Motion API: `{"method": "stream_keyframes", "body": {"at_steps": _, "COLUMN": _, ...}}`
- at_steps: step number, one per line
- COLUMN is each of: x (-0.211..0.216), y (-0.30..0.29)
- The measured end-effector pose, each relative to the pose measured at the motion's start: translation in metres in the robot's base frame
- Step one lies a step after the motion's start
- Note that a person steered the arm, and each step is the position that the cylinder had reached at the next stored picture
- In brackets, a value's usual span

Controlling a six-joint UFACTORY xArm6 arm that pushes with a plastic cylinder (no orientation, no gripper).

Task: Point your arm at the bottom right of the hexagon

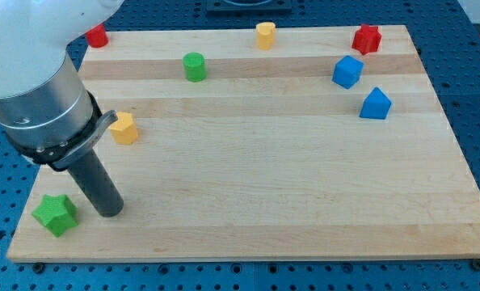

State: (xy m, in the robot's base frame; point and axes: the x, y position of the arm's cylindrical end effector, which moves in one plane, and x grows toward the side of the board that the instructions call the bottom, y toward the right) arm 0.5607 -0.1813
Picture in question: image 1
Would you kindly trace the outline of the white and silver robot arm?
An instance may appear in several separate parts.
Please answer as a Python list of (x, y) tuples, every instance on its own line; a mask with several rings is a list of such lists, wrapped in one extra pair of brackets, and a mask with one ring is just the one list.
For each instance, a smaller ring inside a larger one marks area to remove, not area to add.
[(61, 171), (111, 122), (66, 52), (124, 0), (0, 0), (0, 125), (24, 156)]

